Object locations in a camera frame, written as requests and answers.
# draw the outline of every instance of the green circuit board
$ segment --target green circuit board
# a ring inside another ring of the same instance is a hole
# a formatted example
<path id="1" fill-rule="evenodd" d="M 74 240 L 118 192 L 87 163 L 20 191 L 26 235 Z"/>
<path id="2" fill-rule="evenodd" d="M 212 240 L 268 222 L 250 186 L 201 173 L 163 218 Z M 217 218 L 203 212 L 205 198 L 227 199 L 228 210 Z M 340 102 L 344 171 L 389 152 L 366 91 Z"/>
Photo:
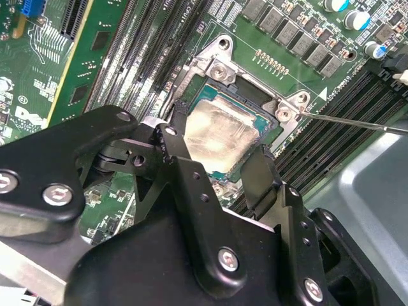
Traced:
<path id="1" fill-rule="evenodd" d="M 0 6 L 1 143 L 106 104 L 121 106 L 138 120 L 160 117 L 183 67 L 222 34 L 233 41 L 234 63 L 283 97 L 307 91 L 311 112 L 330 105 L 358 74 L 369 59 L 367 42 L 387 51 L 407 45 L 404 0 L 350 0 L 340 12 L 327 12 L 319 0 L 47 0 L 36 17 L 22 16 L 23 4 L 6 0 Z M 71 4 L 80 9 L 70 13 Z M 261 8 L 259 13 L 252 5 Z M 344 27 L 352 10 L 369 12 L 363 31 Z M 280 22 L 273 31 L 269 14 Z M 75 35 L 65 25 L 67 18 L 75 22 Z M 312 52 L 300 55 L 296 42 L 304 38 L 323 53 L 324 62 Z M 195 76 L 182 98 L 201 100 L 207 81 Z M 284 154 L 307 124 L 301 121 L 275 155 Z M 270 145 L 281 131 L 265 131 L 260 141 Z M 242 192 L 239 167 L 234 169 L 228 175 L 232 192 L 219 198 L 226 207 Z M 226 176 L 215 173 L 211 180 Z M 118 174 L 87 191 L 81 234 L 92 239 L 99 231 L 102 241 L 112 235 L 112 224 L 129 226 L 136 207 L 132 190 L 131 177 Z"/>

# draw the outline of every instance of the screwdriver shaft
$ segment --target screwdriver shaft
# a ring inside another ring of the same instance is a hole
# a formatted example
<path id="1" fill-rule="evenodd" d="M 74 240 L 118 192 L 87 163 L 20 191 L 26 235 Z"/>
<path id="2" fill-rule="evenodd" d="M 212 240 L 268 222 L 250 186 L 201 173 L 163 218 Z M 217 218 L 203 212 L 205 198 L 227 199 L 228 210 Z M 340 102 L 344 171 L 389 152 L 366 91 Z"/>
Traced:
<path id="1" fill-rule="evenodd" d="M 345 119 L 345 118 L 330 117 L 330 116 L 320 115 L 317 113 L 300 112 L 300 114 L 302 116 L 305 116 L 311 119 L 342 123 L 342 124 L 347 124 L 349 126 L 356 126 L 356 127 L 364 128 L 364 129 L 372 129 L 374 131 L 408 136 L 408 130 L 406 129 L 397 129 L 395 127 L 383 126 L 381 124 L 376 124 L 376 123 L 362 122 L 362 121 Z"/>

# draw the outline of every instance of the pcie slot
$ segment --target pcie slot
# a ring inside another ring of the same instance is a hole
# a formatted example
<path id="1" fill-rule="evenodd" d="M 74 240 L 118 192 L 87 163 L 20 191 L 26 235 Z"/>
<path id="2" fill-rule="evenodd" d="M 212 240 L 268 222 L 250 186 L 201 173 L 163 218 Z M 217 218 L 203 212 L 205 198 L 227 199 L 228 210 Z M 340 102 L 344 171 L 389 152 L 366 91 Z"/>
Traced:
<path id="1" fill-rule="evenodd" d="M 378 120 L 379 124 L 385 124 L 392 116 L 394 116 L 404 105 L 404 102 L 399 101 L 398 103 L 393 103 L 391 108 Z M 313 188 L 324 176 L 327 174 L 327 169 L 333 169 L 336 165 L 341 163 L 347 158 L 350 152 L 356 150 L 363 142 L 368 140 L 375 132 L 366 130 L 363 134 L 358 137 L 346 150 L 344 150 L 341 155 L 337 156 L 328 166 L 325 166 L 325 170 L 321 173 L 315 175 L 309 182 L 303 182 L 303 185 L 299 185 L 299 190 L 302 194 L 307 193 Z"/>
<path id="2" fill-rule="evenodd" d="M 157 71 L 156 79 L 152 86 L 156 92 L 160 92 L 164 89 L 167 81 L 170 79 L 170 75 L 183 56 L 183 52 L 181 51 L 186 49 L 187 44 L 196 33 L 195 29 L 199 26 L 204 14 L 210 9 L 212 3 L 213 0 L 199 0 L 194 5 L 192 12 L 185 21 L 184 27 L 169 51 L 166 60 Z"/>
<path id="3" fill-rule="evenodd" d="M 120 67 L 120 70 L 123 71 L 123 73 L 116 74 L 115 80 L 113 81 L 113 88 L 106 99 L 110 103 L 112 101 L 116 101 L 114 104 L 119 104 L 121 107 L 124 106 L 122 105 L 123 103 L 117 101 L 120 90 L 122 89 L 123 83 L 129 75 L 130 68 L 135 63 L 135 59 L 140 53 L 141 48 L 147 39 L 147 33 L 149 32 L 149 29 L 151 28 L 152 23 L 159 11 L 159 7 L 162 5 L 162 1 L 154 0 L 151 2 L 152 3 L 150 3 L 148 7 L 148 12 L 143 16 L 142 25 L 135 36 L 130 53 L 128 53 L 126 59 L 124 60 L 124 64 Z"/>
<path id="4" fill-rule="evenodd" d="M 368 120 L 367 116 L 360 116 L 361 109 L 365 108 L 372 100 L 373 97 L 378 95 L 384 89 L 384 85 L 380 82 L 377 82 L 375 86 L 371 87 L 371 91 L 365 92 L 364 95 L 360 98 L 361 103 L 350 103 L 350 109 L 346 111 L 345 114 L 342 114 L 340 117 L 350 118 L 350 119 L 359 119 L 359 120 Z M 294 173 L 295 170 L 299 170 L 302 167 L 302 164 L 308 159 L 312 159 L 318 152 L 320 147 L 323 147 L 328 142 L 332 140 L 333 135 L 338 135 L 339 131 L 342 129 L 340 124 L 329 124 L 328 122 L 322 122 L 322 128 L 319 132 L 319 142 L 305 143 L 303 149 L 298 151 L 298 155 L 305 156 L 303 159 L 295 159 L 294 163 L 288 163 L 285 168 L 280 169 L 284 173 Z"/>
<path id="5" fill-rule="evenodd" d="M 356 98 L 356 95 L 360 92 L 359 88 L 366 86 L 371 80 L 373 80 L 373 78 L 374 77 L 371 74 L 360 73 L 359 76 L 355 77 L 356 81 L 353 82 L 354 84 L 351 86 L 350 90 L 344 95 L 341 95 L 340 93 L 335 100 L 331 101 L 329 105 L 323 109 L 321 113 L 338 117 L 339 113 Z M 326 122 L 316 122 L 316 120 L 312 120 L 312 122 L 306 127 L 305 131 L 296 138 L 294 145 L 289 145 L 285 154 L 282 154 L 277 159 L 277 168 L 282 168 L 283 164 L 287 164 L 290 160 L 294 159 L 300 153 L 298 147 L 310 143 L 319 135 L 325 126 Z"/>
<path id="6" fill-rule="evenodd" d="M 124 37 L 124 30 L 128 27 L 131 16 L 135 12 L 136 4 L 138 0 L 129 0 L 129 3 L 126 6 L 125 12 L 122 16 L 122 19 L 120 20 L 119 26 L 116 30 L 115 33 L 115 38 L 113 39 L 108 52 L 106 54 L 106 59 L 109 61 L 108 65 L 104 65 L 101 70 L 98 73 L 98 76 L 96 78 L 94 87 L 92 89 L 92 94 L 88 100 L 87 106 L 85 107 L 85 112 L 88 112 L 91 110 L 93 104 L 96 102 L 97 97 L 101 94 L 102 86 L 107 78 L 107 73 L 110 65 L 112 64 L 114 54 L 119 49 L 119 46 L 122 42 L 122 38 Z"/>
<path id="7" fill-rule="evenodd" d="M 87 0 L 69 0 L 62 19 L 61 34 L 74 40 L 87 7 Z"/>

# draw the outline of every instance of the black plastic bracket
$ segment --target black plastic bracket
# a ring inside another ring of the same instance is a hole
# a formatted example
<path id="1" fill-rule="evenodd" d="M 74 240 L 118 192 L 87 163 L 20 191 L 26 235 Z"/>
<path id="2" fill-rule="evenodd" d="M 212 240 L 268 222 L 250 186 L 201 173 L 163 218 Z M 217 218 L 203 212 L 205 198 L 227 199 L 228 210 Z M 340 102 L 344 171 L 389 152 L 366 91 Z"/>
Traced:
<path id="1" fill-rule="evenodd" d="M 241 179 L 248 208 L 282 237 L 281 297 L 289 305 L 329 305 L 314 223 L 305 215 L 300 194 L 282 182 L 268 148 L 254 151 L 241 168 Z"/>
<path id="2" fill-rule="evenodd" d="M 44 243 L 66 239 L 85 207 L 78 174 L 84 179 L 98 151 L 136 126 L 130 114 L 106 106 L 2 147 L 0 172 L 16 178 L 17 186 L 0 193 L 0 236 Z M 71 195 L 65 205 L 44 200 L 45 189 L 56 184 Z"/>
<path id="3" fill-rule="evenodd" d="M 156 139 L 163 153 L 161 174 L 173 191 L 196 279 L 214 298 L 231 297 L 245 285 L 247 268 L 204 167 L 191 160 L 182 134 L 174 127 L 158 125 Z M 237 259 L 234 269 L 222 266 L 223 250 Z"/>

